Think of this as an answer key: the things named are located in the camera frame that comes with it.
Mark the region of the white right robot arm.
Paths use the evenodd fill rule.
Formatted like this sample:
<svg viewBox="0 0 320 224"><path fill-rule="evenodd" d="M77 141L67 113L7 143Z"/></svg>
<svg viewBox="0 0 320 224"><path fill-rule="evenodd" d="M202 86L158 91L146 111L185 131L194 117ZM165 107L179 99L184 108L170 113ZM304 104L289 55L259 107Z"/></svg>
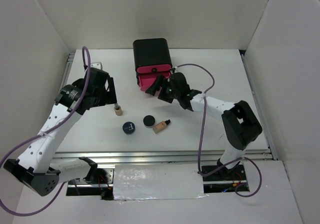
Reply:
<svg viewBox="0 0 320 224"><path fill-rule="evenodd" d="M228 144L217 161L217 173L223 180L228 180L235 174L235 168L247 146L262 133L262 126L246 101L228 102L191 89L181 72L170 76L156 74L144 92L152 96L158 93L158 99L164 102L171 104L177 100L184 110L203 113L201 142L206 116L222 122Z"/></svg>

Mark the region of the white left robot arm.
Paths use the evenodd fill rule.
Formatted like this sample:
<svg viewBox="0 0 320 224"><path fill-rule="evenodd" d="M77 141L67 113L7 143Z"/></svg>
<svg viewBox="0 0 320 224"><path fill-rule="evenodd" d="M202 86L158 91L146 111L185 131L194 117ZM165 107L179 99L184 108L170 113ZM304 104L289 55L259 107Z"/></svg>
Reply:
<svg viewBox="0 0 320 224"><path fill-rule="evenodd" d="M114 79L103 70L101 62L90 65L89 83L80 98L85 80L80 78L64 86L55 99L51 113L17 159L7 159L4 169L40 196L50 194L63 182L82 179L91 184L98 178L98 165L88 157L53 163L53 156L71 128L84 113L95 107L117 103Z"/></svg>

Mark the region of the black lid powder jar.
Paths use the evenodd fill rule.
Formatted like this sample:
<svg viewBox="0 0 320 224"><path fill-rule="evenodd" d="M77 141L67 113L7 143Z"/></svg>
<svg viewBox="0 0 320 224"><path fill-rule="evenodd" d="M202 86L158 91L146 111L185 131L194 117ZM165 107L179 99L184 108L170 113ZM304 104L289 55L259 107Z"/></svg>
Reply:
<svg viewBox="0 0 320 224"><path fill-rule="evenodd" d="M146 115L142 121L146 128L152 128L155 125L156 119L152 115Z"/></svg>

